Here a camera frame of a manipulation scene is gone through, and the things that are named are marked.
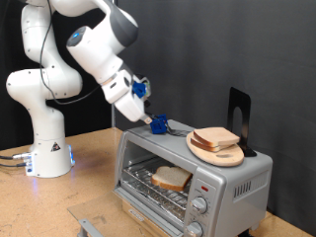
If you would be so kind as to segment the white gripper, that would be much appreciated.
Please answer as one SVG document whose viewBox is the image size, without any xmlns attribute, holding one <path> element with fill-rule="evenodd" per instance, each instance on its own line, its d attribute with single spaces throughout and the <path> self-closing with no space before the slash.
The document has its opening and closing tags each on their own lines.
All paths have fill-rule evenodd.
<svg viewBox="0 0 316 237">
<path fill-rule="evenodd" d="M 143 120 L 146 124 L 152 122 L 152 117 L 145 113 L 144 107 L 149 108 L 151 103 L 149 100 L 139 98 L 132 92 L 132 87 L 115 101 L 116 108 L 130 121 Z"/>
</svg>

